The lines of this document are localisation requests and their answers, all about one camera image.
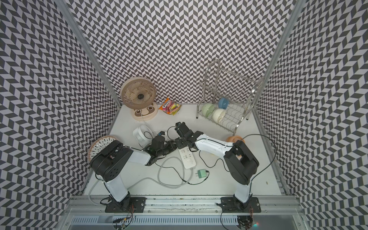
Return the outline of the white power strip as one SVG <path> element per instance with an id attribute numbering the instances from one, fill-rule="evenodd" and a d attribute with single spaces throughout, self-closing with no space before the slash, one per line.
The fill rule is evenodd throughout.
<path id="1" fill-rule="evenodd" d="M 196 167 L 196 161 L 190 149 L 188 147 L 184 147 L 178 150 L 183 166 L 185 169 L 191 169 Z"/>

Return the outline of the green usb charger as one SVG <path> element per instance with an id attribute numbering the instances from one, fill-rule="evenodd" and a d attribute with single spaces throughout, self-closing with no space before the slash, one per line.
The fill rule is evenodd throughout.
<path id="1" fill-rule="evenodd" d="M 197 172 L 198 178 L 206 178 L 207 175 L 208 175 L 208 173 L 207 173 L 207 170 L 205 170 L 205 169 L 198 170 L 198 172 Z"/>

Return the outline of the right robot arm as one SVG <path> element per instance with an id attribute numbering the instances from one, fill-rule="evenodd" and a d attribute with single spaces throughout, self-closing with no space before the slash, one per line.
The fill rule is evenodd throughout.
<path id="1" fill-rule="evenodd" d="M 235 143 L 214 139 L 201 131 L 175 128 L 179 135 L 175 142 L 179 149 L 194 148 L 218 156 L 226 163 L 231 176 L 236 181 L 235 200 L 240 204 L 248 203 L 251 198 L 251 179 L 259 167 L 259 161 L 246 146 L 238 140 Z"/>

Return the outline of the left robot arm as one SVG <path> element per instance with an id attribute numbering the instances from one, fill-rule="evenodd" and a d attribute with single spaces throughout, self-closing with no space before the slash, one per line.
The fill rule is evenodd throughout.
<path id="1" fill-rule="evenodd" d="M 126 163 L 151 166 L 159 158 L 176 149 L 177 144 L 174 140 L 166 141 L 165 137 L 159 135 L 143 150 L 128 147 L 114 136 L 104 136 L 92 144 L 88 160 L 95 175 L 103 180 L 113 201 L 121 203 L 129 196 L 120 176 Z"/>

